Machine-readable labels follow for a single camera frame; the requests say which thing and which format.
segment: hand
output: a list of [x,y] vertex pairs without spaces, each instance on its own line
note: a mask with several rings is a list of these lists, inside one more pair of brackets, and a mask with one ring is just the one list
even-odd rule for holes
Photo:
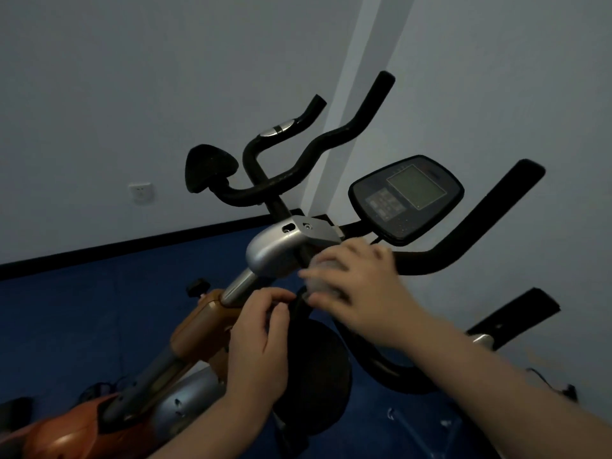
[[[242,308],[229,340],[226,401],[263,426],[272,405],[287,388],[287,304],[294,293],[282,288],[256,290]],[[272,311],[266,333],[266,311]]]
[[323,280],[344,292],[348,301],[312,293],[309,305],[329,312],[372,343],[400,348],[406,326],[423,311],[402,285],[391,250],[356,238],[315,256],[316,262],[332,259],[346,270],[311,267],[301,270],[299,276]]

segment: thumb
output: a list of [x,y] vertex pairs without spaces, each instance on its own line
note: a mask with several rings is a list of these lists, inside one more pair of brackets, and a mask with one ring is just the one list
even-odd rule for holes
[[351,306],[332,296],[329,293],[312,293],[309,297],[308,304],[313,308],[321,309],[330,313],[333,317],[347,326],[351,326],[353,320],[353,309]]
[[289,330],[289,308],[278,303],[270,316],[270,329],[265,352],[270,350],[287,354],[287,332]]

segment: person's right hand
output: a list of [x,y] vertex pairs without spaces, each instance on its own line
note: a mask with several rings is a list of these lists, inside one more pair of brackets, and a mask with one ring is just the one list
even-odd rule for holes
[[362,238],[349,239],[319,253],[315,263],[332,259],[346,270],[310,267],[299,276],[319,278],[344,292],[349,301],[317,292],[310,295],[309,304],[374,344],[401,347],[409,323],[423,311],[402,285],[391,250]]

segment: blue floor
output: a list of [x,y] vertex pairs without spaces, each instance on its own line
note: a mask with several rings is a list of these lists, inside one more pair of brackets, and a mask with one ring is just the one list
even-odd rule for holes
[[[166,246],[81,266],[0,282],[0,403],[35,398],[36,419],[69,409],[100,381],[137,375],[195,306],[185,285],[204,277],[224,288],[245,267],[244,251],[261,229]],[[277,285],[297,290],[293,276]],[[315,318],[326,323],[327,316]],[[443,419],[455,419],[439,393],[400,395],[353,367],[353,391],[343,418],[311,438],[305,459],[421,458],[402,427],[387,418],[400,409],[428,445],[442,448]],[[462,432],[449,459],[481,457]],[[273,426],[244,455],[279,457]]]

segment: person's left hand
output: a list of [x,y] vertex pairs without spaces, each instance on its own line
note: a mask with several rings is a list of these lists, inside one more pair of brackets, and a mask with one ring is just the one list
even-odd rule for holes
[[[287,304],[295,294],[282,288],[256,290],[242,308],[229,340],[228,386],[225,398],[262,425],[287,388]],[[266,333],[266,311],[272,311]]]

